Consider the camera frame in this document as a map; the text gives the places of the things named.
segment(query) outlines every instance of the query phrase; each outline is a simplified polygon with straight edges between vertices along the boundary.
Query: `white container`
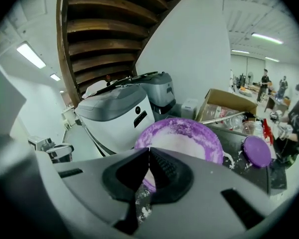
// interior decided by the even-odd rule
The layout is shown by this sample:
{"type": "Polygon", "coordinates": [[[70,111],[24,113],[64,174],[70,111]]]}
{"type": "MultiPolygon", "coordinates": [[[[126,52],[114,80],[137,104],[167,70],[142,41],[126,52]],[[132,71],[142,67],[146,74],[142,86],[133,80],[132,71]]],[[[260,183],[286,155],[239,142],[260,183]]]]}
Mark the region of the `white container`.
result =
{"type": "Polygon", "coordinates": [[[197,99],[187,98],[181,106],[181,117],[194,120],[196,118],[197,99]]]}
{"type": "Polygon", "coordinates": [[[82,100],[75,110],[93,141],[111,155],[132,149],[155,120],[145,90],[122,85],[82,100]]]}

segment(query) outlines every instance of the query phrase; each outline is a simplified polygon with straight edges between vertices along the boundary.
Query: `black table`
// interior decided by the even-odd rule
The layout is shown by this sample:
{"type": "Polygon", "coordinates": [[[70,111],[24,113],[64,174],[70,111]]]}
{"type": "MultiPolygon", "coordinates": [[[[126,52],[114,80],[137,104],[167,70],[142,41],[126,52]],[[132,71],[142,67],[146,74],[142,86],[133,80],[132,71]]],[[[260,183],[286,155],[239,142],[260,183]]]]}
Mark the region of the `black table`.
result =
{"type": "MultiPolygon", "coordinates": [[[[267,194],[270,194],[269,169],[267,167],[257,168],[250,165],[243,152],[239,154],[242,150],[242,142],[247,135],[215,126],[209,125],[208,127],[218,136],[223,150],[233,157],[235,166],[231,170],[254,183],[267,194]]],[[[224,157],[223,165],[230,168],[230,160],[224,157]]]]}
{"type": "MultiPolygon", "coordinates": [[[[268,195],[272,189],[281,192],[286,189],[287,180],[284,168],[278,162],[272,162],[269,167],[256,168],[250,165],[242,150],[242,142],[247,137],[246,134],[229,131],[219,127],[208,125],[208,127],[218,136],[223,150],[230,154],[235,162],[233,172],[244,177],[261,188],[268,195]]],[[[230,169],[231,161],[224,157],[223,165],[230,169]]],[[[138,222],[141,223],[146,217],[146,213],[151,211],[150,192],[144,184],[136,192],[136,214],[138,222]]]]}

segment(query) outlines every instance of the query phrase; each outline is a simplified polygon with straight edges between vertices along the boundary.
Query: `cardboard box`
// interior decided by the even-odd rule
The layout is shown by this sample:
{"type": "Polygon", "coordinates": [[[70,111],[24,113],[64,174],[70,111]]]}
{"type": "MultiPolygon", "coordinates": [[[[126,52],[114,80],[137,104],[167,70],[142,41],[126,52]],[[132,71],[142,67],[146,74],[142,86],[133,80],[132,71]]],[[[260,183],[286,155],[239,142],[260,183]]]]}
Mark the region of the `cardboard box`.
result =
{"type": "Polygon", "coordinates": [[[200,107],[200,110],[196,117],[196,121],[206,120],[205,118],[203,118],[206,104],[227,107],[240,112],[250,112],[254,115],[256,115],[257,112],[257,104],[247,100],[246,98],[239,97],[226,91],[210,89],[205,96],[203,105],[200,107]]]}

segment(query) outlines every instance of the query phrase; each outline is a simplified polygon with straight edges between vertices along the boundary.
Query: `white wall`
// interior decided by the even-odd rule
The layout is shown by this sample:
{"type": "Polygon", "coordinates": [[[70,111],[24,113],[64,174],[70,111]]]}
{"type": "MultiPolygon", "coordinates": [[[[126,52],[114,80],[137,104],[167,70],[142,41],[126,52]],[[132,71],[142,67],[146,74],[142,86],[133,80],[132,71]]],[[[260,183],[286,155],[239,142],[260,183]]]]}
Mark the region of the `white wall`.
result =
{"type": "Polygon", "coordinates": [[[138,74],[170,73],[176,101],[210,88],[228,90],[230,46],[222,11],[214,0],[182,0],[162,22],[136,63],[138,74]]]}
{"type": "Polygon", "coordinates": [[[247,57],[247,74],[252,72],[254,75],[253,82],[260,82],[264,75],[265,61],[258,58],[247,57]]]}
{"type": "Polygon", "coordinates": [[[26,130],[26,128],[19,116],[16,117],[16,119],[13,123],[13,126],[10,131],[10,136],[15,140],[18,140],[18,141],[28,144],[29,133],[26,130]]]}
{"type": "Polygon", "coordinates": [[[252,82],[259,82],[264,74],[265,61],[246,56],[231,55],[230,66],[235,77],[239,77],[241,74],[247,75],[249,72],[252,72],[254,75],[252,82]]]}
{"type": "Polygon", "coordinates": [[[266,61],[266,69],[268,70],[268,76],[273,82],[276,90],[278,90],[279,81],[283,76],[287,77],[288,89],[285,92],[285,96],[288,96],[291,99],[290,108],[292,109],[299,100],[299,91],[295,90],[296,85],[299,83],[299,66],[266,61]]]}
{"type": "Polygon", "coordinates": [[[64,134],[61,113],[65,105],[58,89],[13,76],[9,80],[26,98],[19,116],[29,135],[50,137],[61,143],[64,134]]]}
{"type": "Polygon", "coordinates": [[[231,55],[230,69],[233,70],[235,77],[239,78],[242,74],[247,75],[247,57],[231,55]]]}
{"type": "Polygon", "coordinates": [[[54,80],[42,72],[44,68],[29,66],[19,57],[16,50],[0,57],[5,76],[26,98],[19,119],[29,135],[50,137],[54,142],[61,143],[64,134],[61,113],[65,103],[59,88],[54,80]]]}

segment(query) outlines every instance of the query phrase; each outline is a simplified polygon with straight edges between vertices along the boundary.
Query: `white machine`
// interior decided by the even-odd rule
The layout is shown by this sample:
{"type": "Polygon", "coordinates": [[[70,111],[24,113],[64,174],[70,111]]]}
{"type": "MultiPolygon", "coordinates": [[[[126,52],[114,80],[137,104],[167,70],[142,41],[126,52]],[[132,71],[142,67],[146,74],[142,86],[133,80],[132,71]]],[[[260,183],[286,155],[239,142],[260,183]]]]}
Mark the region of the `white machine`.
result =
{"type": "Polygon", "coordinates": [[[51,138],[40,138],[38,136],[29,137],[28,143],[34,150],[48,153],[52,163],[72,161],[72,151],[74,148],[68,143],[56,145],[51,138]]]}
{"type": "Polygon", "coordinates": [[[196,118],[197,103],[197,99],[186,99],[181,106],[181,117],[194,120],[196,118]]]}
{"type": "Polygon", "coordinates": [[[154,117],[143,88],[110,86],[81,101],[75,112],[103,155],[132,149],[154,117]]]}
{"type": "Polygon", "coordinates": [[[151,72],[142,74],[131,78],[131,83],[141,86],[146,91],[155,121],[173,115],[176,99],[173,82],[168,73],[151,72]]]}

